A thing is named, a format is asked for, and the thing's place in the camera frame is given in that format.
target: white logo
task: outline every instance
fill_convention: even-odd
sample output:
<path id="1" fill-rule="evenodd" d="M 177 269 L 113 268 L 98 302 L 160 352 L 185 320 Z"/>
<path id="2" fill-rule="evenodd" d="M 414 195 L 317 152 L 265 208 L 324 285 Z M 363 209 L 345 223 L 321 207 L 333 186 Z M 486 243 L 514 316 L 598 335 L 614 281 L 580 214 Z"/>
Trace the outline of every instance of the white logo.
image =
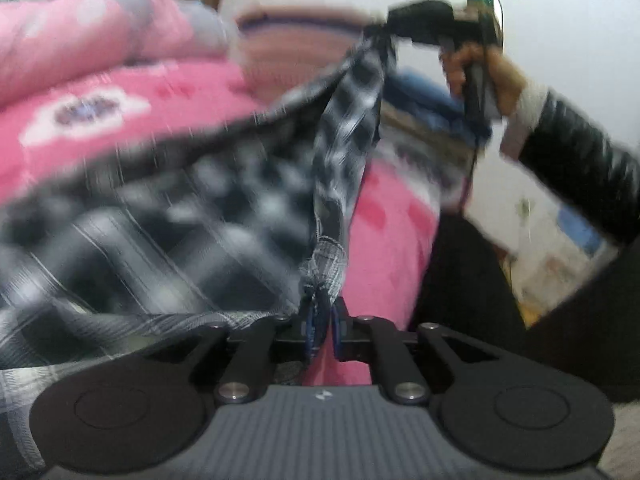
<path id="1" fill-rule="evenodd" d="M 319 394 L 316 394 L 316 399 L 327 400 L 327 399 L 331 399 L 331 397 L 333 396 L 334 394 L 332 394 L 331 392 L 328 392 L 327 390 L 322 390 Z"/>

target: metal screw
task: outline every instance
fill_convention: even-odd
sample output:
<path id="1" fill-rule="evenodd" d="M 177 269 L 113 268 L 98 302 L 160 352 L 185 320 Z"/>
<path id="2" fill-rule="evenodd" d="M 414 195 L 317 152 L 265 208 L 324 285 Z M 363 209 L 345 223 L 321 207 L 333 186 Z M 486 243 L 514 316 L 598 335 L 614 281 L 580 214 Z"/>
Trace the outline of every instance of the metal screw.
<path id="1" fill-rule="evenodd" d="M 417 383 L 400 383 L 396 386 L 396 395 L 401 399 L 416 400 L 425 396 L 424 386 Z"/>
<path id="2" fill-rule="evenodd" d="M 242 383 L 227 383 L 219 387 L 218 393 L 226 400 L 242 400 L 249 395 L 249 387 Z"/>

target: person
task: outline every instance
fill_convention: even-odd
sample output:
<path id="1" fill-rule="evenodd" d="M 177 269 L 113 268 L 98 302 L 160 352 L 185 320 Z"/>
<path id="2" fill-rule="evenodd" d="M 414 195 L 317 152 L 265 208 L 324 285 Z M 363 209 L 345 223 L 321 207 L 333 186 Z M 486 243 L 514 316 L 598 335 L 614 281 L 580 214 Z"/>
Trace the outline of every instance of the person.
<path id="1" fill-rule="evenodd" d="M 440 59 L 456 96 L 464 68 L 486 63 L 498 109 L 509 119 L 502 154 L 627 248 L 526 331 L 491 244 L 466 219 L 443 215 L 410 329 L 440 322 L 583 377 L 613 402 L 640 399 L 640 161 L 499 48 L 466 44 Z"/>

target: white cuff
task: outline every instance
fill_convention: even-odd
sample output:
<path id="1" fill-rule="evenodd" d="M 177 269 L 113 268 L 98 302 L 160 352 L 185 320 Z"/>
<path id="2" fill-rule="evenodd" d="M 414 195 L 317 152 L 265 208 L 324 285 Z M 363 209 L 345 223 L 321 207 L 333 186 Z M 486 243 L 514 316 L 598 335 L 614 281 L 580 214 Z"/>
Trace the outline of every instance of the white cuff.
<path id="1" fill-rule="evenodd" d="M 529 81 L 520 94 L 515 113 L 510 117 L 504 132 L 500 152 L 512 160 L 518 160 L 529 134 L 538 126 L 549 88 Z"/>

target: plaid cloth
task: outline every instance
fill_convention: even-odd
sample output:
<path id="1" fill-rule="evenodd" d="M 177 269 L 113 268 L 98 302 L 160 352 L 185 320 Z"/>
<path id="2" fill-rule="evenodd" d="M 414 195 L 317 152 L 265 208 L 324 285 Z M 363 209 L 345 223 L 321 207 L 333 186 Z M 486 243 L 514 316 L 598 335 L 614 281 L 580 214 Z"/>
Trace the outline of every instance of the plaid cloth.
<path id="1" fill-rule="evenodd" d="M 387 47 L 365 40 L 279 106 L 120 147 L 0 210 L 0 478 L 44 463 L 29 409 L 69 373 L 165 336 L 333 301 Z"/>

